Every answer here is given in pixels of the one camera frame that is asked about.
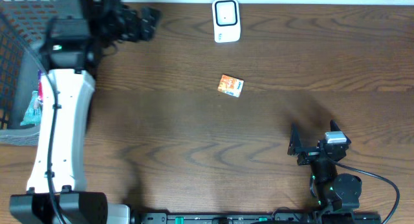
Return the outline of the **orange juice carton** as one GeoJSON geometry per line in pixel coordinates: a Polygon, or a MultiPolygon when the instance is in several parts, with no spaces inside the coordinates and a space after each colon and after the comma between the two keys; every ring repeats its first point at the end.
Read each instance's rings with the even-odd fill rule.
{"type": "Polygon", "coordinates": [[[223,74],[217,90],[224,94],[239,98],[243,90],[244,80],[223,74]]]}

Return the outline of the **red purple snack bag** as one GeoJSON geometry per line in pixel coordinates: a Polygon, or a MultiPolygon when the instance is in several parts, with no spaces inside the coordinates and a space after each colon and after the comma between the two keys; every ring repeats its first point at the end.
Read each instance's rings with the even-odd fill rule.
{"type": "Polygon", "coordinates": [[[42,88],[42,82],[41,82],[41,77],[42,77],[43,73],[41,72],[41,70],[38,71],[38,100],[40,103],[43,102],[43,88],[42,88]]]}

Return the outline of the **teal snack packet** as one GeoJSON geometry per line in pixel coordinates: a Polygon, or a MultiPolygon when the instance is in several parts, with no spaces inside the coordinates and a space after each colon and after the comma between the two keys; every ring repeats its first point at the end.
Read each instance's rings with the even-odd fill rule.
{"type": "Polygon", "coordinates": [[[32,97],[30,103],[25,111],[23,120],[20,122],[21,126],[35,125],[41,123],[42,116],[42,101],[39,98],[39,93],[37,91],[32,92],[32,97]]]}

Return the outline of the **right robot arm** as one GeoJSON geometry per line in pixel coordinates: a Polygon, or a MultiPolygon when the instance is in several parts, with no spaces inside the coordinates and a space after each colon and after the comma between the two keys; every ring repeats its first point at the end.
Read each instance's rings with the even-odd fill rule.
{"type": "Polygon", "coordinates": [[[288,155],[296,156],[299,166],[311,169],[311,194],[320,207],[311,213],[314,223],[354,223],[353,210],[360,206],[362,181],[351,174],[339,174],[336,164],[346,156],[351,140],[330,121],[331,130],[313,147],[304,146],[295,124],[291,127],[288,155]]]}

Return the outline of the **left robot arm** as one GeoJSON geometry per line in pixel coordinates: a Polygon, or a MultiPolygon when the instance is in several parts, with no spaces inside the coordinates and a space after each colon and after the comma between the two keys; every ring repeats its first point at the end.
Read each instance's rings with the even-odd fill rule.
{"type": "Polygon", "coordinates": [[[38,148],[26,192],[10,197],[20,223],[140,223],[129,205],[87,190],[83,147],[96,72],[116,42],[150,41],[162,14],[122,0],[57,0],[37,50],[43,93],[38,148]]]}

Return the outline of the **grey plastic mesh basket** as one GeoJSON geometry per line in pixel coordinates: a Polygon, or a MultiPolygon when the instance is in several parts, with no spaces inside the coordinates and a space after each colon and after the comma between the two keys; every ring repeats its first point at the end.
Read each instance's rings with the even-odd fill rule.
{"type": "Polygon", "coordinates": [[[1,0],[1,142],[35,145],[48,137],[40,124],[21,126],[31,92],[38,87],[38,71],[46,71],[47,93],[58,93],[63,106],[56,116],[53,143],[81,148],[85,136],[87,108],[94,92],[94,78],[87,71],[90,0],[46,0],[56,15],[42,22],[43,37],[25,39],[26,33],[39,34],[34,24],[40,18],[34,5],[41,0],[1,0]]]}

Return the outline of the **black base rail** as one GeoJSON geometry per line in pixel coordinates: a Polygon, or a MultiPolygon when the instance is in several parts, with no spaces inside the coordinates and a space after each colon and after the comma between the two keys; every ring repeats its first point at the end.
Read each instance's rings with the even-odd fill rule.
{"type": "Polygon", "coordinates": [[[287,211],[275,214],[167,214],[134,213],[130,224],[251,224],[251,223],[356,223],[378,224],[378,214],[326,214],[320,219],[311,214],[287,211]]]}

